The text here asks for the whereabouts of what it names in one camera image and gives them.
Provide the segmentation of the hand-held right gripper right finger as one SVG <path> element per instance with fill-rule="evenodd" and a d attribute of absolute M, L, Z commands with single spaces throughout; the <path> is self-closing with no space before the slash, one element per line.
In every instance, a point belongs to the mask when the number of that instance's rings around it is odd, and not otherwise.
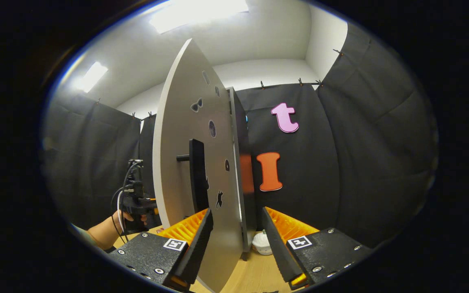
<path fill-rule="evenodd" d="M 337 228 L 319 230 L 269 207 L 262 208 L 262 224 L 281 276 L 292 290 L 329 282 L 373 253 Z"/>

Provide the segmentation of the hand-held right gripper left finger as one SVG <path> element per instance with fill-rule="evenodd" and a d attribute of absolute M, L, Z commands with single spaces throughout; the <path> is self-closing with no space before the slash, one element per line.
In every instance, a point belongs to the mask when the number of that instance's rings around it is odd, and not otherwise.
<path fill-rule="evenodd" d="M 109 257 L 155 284 L 188 291 L 196 281 L 213 225 L 212 211 L 205 208 L 158 234 L 138 234 Z"/>

